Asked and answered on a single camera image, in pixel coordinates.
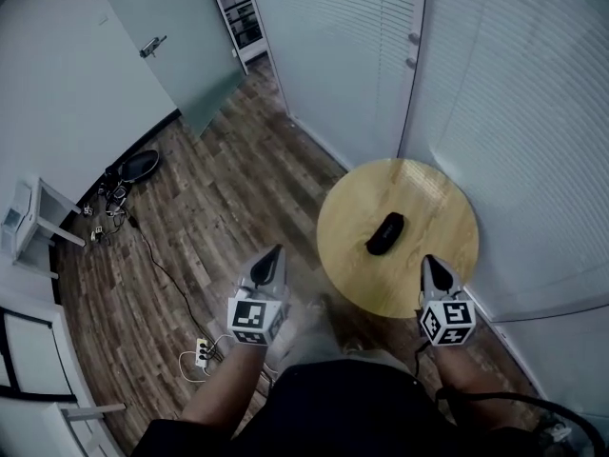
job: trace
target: wooden tabletop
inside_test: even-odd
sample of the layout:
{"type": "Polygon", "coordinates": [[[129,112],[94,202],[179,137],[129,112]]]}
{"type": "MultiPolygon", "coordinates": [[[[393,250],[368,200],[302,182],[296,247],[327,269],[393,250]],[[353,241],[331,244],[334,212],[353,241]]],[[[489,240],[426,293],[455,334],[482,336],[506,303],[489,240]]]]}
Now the wooden tabletop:
{"type": "Polygon", "coordinates": [[[411,318],[419,307],[421,261],[434,254],[465,283],[478,260],[478,226],[465,195],[423,163],[383,159],[344,176],[317,223],[325,272],[347,299],[372,313],[411,318]],[[393,247],[375,256],[365,243],[391,212],[404,216],[393,247]]]}

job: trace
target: door handle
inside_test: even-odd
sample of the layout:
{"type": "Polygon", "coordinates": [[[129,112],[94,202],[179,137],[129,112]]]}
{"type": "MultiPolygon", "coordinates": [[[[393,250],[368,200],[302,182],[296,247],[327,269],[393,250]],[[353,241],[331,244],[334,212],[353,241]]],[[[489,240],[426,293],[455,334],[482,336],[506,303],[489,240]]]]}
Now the door handle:
{"type": "Polygon", "coordinates": [[[415,46],[418,46],[421,43],[421,37],[416,32],[410,32],[408,34],[408,40],[415,46]]]}
{"type": "Polygon", "coordinates": [[[140,56],[146,59],[152,54],[152,57],[156,57],[154,52],[156,49],[161,46],[161,43],[167,39],[167,36],[163,37],[155,37],[149,43],[147,43],[143,48],[140,49],[140,56]]]}

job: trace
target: person's arm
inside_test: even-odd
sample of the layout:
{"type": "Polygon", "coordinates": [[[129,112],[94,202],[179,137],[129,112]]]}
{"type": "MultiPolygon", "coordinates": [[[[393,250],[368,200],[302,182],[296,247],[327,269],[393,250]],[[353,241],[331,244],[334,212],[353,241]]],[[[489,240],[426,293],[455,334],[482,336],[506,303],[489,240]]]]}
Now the person's arm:
{"type": "MultiPolygon", "coordinates": [[[[434,347],[434,356],[443,386],[465,393],[503,391],[499,378],[484,371],[464,348],[434,347]]],[[[451,402],[450,409],[460,427],[492,430],[518,426],[514,411],[505,400],[451,402]]]]}
{"type": "Polygon", "coordinates": [[[232,435],[246,414],[266,347],[237,344],[184,408],[180,420],[232,435]]]}

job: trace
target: door frame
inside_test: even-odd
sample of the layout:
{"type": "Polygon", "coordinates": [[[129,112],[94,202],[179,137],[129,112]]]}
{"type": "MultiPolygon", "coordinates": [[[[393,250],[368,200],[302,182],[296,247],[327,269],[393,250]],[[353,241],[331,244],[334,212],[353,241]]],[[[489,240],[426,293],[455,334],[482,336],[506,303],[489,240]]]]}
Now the door frame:
{"type": "Polygon", "coordinates": [[[395,119],[395,133],[396,133],[396,148],[395,156],[401,157],[401,151],[403,142],[406,134],[406,122],[408,120],[408,113],[412,109],[412,95],[415,89],[415,79],[417,76],[417,68],[419,67],[419,54],[421,52],[421,42],[423,33],[423,23],[425,17],[425,5],[427,0],[415,0],[420,3],[415,4],[414,14],[412,18],[413,28],[418,29],[419,41],[417,44],[412,43],[410,46],[410,52],[408,53],[408,59],[412,59],[415,63],[415,68],[411,69],[406,67],[406,76],[402,82],[402,91],[400,93],[400,103],[402,107],[398,109],[398,113],[395,119]]]}
{"type": "Polygon", "coordinates": [[[228,36],[230,37],[230,42],[232,42],[232,46],[233,46],[232,55],[233,55],[233,57],[239,58],[239,62],[241,63],[241,66],[243,67],[244,72],[246,73],[246,76],[248,76],[249,71],[247,70],[246,62],[241,57],[241,53],[239,52],[239,46],[237,45],[237,40],[235,39],[235,36],[232,34],[232,32],[230,30],[230,24],[228,23],[228,19],[226,18],[226,12],[225,12],[224,8],[222,7],[222,2],[220,0],[216,0],[216,4],[218,5],[218,10],[222,14],[222,19],[225,22],[226,31],[228,32],[228,36]]]}
{"type": "MultiPolygon", "coordinates": [[[[287,116],[297,124],[302,130],[304,130],[322,149],[324,149],[335,161],[337,161],[341,166],[343,166],[346,170],[353,169],[353,165],[348,161],[345,157],[343,157],[338,151],[333,150],[325,141],[325,139],[320,136],[315,130],[309,128],[302,120],[300,120],[296,115],[294,115],[289,109],[289,105],[285,100],[285,94],[282,87],[282,82],[279,79],[279,73],[277,72],[277,67],[275,66],[275,60],[273,59],[273,50],[271,43],[266,37],[265,31],[265,23],[261,14],[258,10],[258,5],[256,0],[251,0],[254,11],[256,12],[256,18],[258,19],[258,23],[260,24],[260,30],[264,39],[266,40],[266,48],[268,52],[268,58],[270,60],[271,67],[273,69],[273,75],[275,76],[275,81],[277,82],[277,86],[279,88],[280,95],[282,97],[282,101],[284,104],[285,112],[287,116]]],[[[403,104],[402,107],[398,107],[398,111],[396,113],[394,120],[394,125],[392,126],[393,130],[393,146],[392,146],[392,156],[391,157],[400,157],[400,152],[403,146],[404,135],[406,131],[406,121],[408,118],[408,112],[410,111],[410,104],[412,102],[412,94],[415,85],[415,76],[417,72],[417,63],[419,61],[419,53],[421,50],[421,41],[422,41],[422,25],[423,18],[425,12],[425,3],[426,0],[416,0],[416,2],[420,3],[420,5],[415,5],[415,12],[413,14],[413,29],[418,30],[417,34],[419,35],[419,39],[417,44],[412,43],[409,49],[408,58],[414,60],[415,68],[411,69],[406,67],[406,72],[404,74],[404,78],[401,84],[401,91],[399,94],[399,103],[403,104]]]]}

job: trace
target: floor plank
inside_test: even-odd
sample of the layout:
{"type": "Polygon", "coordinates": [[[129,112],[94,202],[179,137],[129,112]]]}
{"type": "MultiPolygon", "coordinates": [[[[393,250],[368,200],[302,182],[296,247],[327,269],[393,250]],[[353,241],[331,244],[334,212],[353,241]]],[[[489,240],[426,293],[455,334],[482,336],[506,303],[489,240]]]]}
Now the floor plank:
{"type": "MultiPolygon", "coordinates": [[[[226,329],[226,300],[241,264],[260,248],[282,243],[293,309],[269,354],[271,365],[302,322],[303,306],[327,292],[342,341],[356,337],[366,348],[386,348],[414,369],[413,351],[422,341],[416,323],[362,312],[325,277],[315,225],[325,195],[344,171],[286,117],[268,61],[250,69],[201,138],[177,120],[146,145],[161,152],[163,165],[134,187],[128,208],[156,260],[176,279],[197,322],[217,337],[226,329]]],[[[105,205],[91,203],[97,215],[80,217],[71,227],[84,238],[96,225],[113,230],[105,205]]],[[[192,349],[199,330],[182,295],[150,263],[136,230],[124,224],[109,241],[84,249],[59,243],[59,291],[95,401],[128,406],[107,423],[129,454],[150,420],[176,418],[197,389],[181,377],[177,360],[192,349]]],[[[489,328],[478,329],[469,350],[506,389],[532,393],[489,328]]],[[[201,378],[189,357],[183,362],[188,378],[201,378]]],[[[430,392],[440,385],[427,354],[421,377],[430,392]]],[[[264,404],[262,380],[259,389],[242,426],[264,404]]],[[[528,426],[534,424],[533,413],[519,412],[528,426]]]]}

